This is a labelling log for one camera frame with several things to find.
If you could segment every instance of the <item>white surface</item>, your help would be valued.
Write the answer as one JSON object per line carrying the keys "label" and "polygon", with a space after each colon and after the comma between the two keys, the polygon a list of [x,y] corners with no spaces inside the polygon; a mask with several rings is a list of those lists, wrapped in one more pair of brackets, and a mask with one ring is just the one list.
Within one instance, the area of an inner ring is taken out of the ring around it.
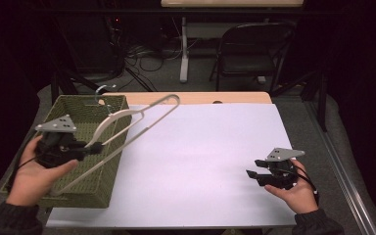
{"label": "white surface", "polygon": [[[164,109],[169,107],[149,110],[128,136]],[[291,148],[274,105],[181,105],[124,149],[108,209],[53,209],[47,226],[293,225],[294,213],[286,204],[246,173],[268,172],[254,160],[274,147]]]}
{"label": "white surface", "polygon": [[163,7],[301,7],[304,0],[162,0]]}

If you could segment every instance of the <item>chair backrest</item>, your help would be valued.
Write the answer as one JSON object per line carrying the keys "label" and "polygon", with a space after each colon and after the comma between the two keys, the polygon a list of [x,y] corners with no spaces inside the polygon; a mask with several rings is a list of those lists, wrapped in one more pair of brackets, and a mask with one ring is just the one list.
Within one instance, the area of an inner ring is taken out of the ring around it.
{"label": "chair backrest", "polygon": [[295,27],[290,23],[245,23],[223,34],[218,52],[266,53],[272,46],[282,48],[294,35]]}

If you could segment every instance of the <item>chair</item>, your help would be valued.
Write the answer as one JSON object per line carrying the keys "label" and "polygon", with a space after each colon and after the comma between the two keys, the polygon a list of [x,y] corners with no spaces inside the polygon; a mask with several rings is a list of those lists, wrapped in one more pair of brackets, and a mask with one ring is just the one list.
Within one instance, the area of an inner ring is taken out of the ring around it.
{"label": "chair", "polygon": [[217,48],[215,91],[219,78],[272,76],[269,93],[273,90],[284,56],[295,35],[290,23],[246,23],[228,29]]}

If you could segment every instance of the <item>green basket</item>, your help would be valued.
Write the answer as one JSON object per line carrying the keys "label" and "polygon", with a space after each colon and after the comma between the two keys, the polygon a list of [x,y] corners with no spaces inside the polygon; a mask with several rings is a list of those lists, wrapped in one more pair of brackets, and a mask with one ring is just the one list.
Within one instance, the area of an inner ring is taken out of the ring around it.
{"label": "green basket", "polygon": [[[128,109],[124,96],[100,96],[98,100],[103,100],[104,104],[109,107],[98,105],[95,101],[95,96],[60,96],[43,122],[70,115],[70,118],[77,127],[74,137],[79,141],[89,142],[97,126],[109,113]],[[129,126],[130,122],[131,116],[118,119],[105,129],[97,141],[105,142]],[[60,178],[54,184],[54,189],[56,191],[63,189],[66,185],[77,179],[79,175],[107,157],[125,142],[126,135],[127,132],[105,145],[101,154],[85,157],[83,161],[79,162],[77,168]],[[45,196],[39,201],[38,205],[47,208],[107,208],[112,197],[120,156],[121,152],[72,186],[68,192],[57,197]]]}

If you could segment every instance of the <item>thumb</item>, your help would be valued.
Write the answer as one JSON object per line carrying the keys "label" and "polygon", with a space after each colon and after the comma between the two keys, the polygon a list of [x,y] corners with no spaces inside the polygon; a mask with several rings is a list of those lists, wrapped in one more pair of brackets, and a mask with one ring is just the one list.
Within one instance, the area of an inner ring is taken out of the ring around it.
{"label": "thumb", "polygon": [[279,188],[276,188],[276,187],[271,186],[271,185],[269,185],[269,184],[264,185],[264,189],[265,189],[267,192],[273,194],[274,196],[276,196],[276,197],[278,197],[278,198],[280,198],[280,199],[284,199],[284,198],[285,198],[285,195],[286,195],[286,193],[287,193],[285,190],[283,190],[283,189],[279,189]]}
{"label": "thumb", "polygon": [[51,177],[55,181],[58,178],[62,177],[63,175],[67,174],[68,172],[72,171],[77,166],[78,166],[78,160],[71,160],[68,163],[59,165],[49,170],[51,170]]}

